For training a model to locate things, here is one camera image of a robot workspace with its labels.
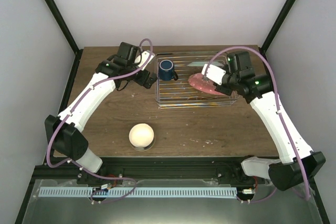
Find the teal flower plate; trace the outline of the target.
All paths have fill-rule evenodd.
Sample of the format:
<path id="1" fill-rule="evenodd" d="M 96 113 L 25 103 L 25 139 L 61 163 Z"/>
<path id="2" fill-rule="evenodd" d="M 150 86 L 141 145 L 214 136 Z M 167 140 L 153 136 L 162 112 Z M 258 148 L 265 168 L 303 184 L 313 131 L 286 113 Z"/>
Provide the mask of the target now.
<path id="1" fill-rule="evenodd" d="M 207 65 L 208 63 L 209 63 L 208 61 L 193 61 L 189 63 L 187 66 L 188 67 L 203 67 L 204 65 Z M 218 67 L 223 66 L 223 64 L 218 61 L 213 61 L 211 64 L 218 66 Z"/>

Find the blue enamel mug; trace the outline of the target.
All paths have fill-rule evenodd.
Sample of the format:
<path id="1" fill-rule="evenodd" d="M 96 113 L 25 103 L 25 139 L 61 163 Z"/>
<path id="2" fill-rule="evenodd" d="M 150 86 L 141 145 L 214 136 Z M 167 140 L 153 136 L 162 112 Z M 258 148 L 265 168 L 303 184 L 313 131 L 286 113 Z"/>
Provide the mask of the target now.
<path id="1" fill-rule="evenodd" d="M 159 63 L 158 76 L 162 81 L 177 81 L 178 75 L 175 71 L 174 63 L 171 60 L 162 60 Z"/>

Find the pink dotted scalloped plate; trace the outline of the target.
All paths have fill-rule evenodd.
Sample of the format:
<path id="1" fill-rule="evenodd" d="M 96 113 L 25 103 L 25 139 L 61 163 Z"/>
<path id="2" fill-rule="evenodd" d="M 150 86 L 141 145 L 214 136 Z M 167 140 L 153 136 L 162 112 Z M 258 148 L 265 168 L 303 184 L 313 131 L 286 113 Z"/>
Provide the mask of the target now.
<path id="1" fill-rule="evenodd" d="M 217 83 L 212 80 L 204 80 L 203 77 L 204 76 L 201 73 L 195 73 L 189 77 L 188 83 L 194 89 L 203 93 L 211 95 L 225 95 L 215 90 Z"/>

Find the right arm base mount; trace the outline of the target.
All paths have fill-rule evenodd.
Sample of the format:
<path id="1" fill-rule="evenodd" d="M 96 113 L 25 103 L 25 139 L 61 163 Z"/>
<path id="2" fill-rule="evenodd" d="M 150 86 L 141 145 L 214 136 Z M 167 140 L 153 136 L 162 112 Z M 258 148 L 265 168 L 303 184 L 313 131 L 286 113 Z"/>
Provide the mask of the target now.
<path id="1" fill-rule="evenodd" d="M 270 182 L 263 178 L 247 176 L 241 168 L 223 166 L 216 169 L 216 174 L 218 181 L 222 184 L 231 185 L 250 185 L 250 184 L 261 184 L 268 185 Z"/>

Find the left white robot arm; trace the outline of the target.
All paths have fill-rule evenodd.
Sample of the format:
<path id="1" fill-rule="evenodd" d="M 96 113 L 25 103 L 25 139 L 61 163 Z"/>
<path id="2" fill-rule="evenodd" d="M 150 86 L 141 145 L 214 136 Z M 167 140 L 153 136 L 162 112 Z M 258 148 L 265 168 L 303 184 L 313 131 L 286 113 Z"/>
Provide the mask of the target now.
<path id="1" fill-rule="evenodd" d="M 57 116 L 46 118 L 46 161 L 49 167 L 73 163 L 88 172 L 95 184 L 106 180 L 107 170 L 101 167 L 103 161 L 89 148 L 82 132 L 102 101 L 121 89 L 122 81 L 134 81 L 146 89 L 155 83 L 157 75 L 146 70 L 154 57 L 152 46 L 144 50 L 142 45 L 122 42 L 116 54 L 98 64 L 91 80 L 75 100 Z"/>

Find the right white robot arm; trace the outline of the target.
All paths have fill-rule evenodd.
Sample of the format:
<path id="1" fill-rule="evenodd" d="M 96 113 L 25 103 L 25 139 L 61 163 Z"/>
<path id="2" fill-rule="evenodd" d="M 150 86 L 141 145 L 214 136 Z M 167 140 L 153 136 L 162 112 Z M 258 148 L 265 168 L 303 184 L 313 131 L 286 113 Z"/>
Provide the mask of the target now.
<path id="1" fill-rule="evenodd" d="M 322 152 L 315 152 L 300 135 L 280 102 L 271 74 L 256 75 L 250 59 L 250 49 L 227 55 L 225 74 L 215 90 L 223 94 L 233 91 L 253 108 L 269 132 L 279 154 L 278 159 L 249 157 L 233 170 L 233 177 L 244 184 L 257 176 L 270 180 L 285 191 L 308 181 L 325 164 Z"/>

